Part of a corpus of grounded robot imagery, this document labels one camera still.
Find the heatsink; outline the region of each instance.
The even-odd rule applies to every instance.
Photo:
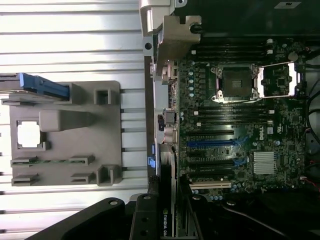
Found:
[[[277,171],[276,153],[274,151],[257,151],[253,153],[253,172],[256,175],[275,174]]]

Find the motherboard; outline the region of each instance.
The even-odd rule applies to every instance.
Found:
[[[177,173],[195,194],[219,201],[301,187],[304,51],[292,38],[206,42],[177,64]]]

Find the circuit board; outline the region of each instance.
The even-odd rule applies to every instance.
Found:
[[[291,38],[267,39],[250,46],[252,56],[237,55],[247,44],[239,43],[237,52],[230,46],[236,45],[197,46],[179,62],[171,87],[178,95],[178,174],[212,200],[299,188],[305,165],[304,46]]]

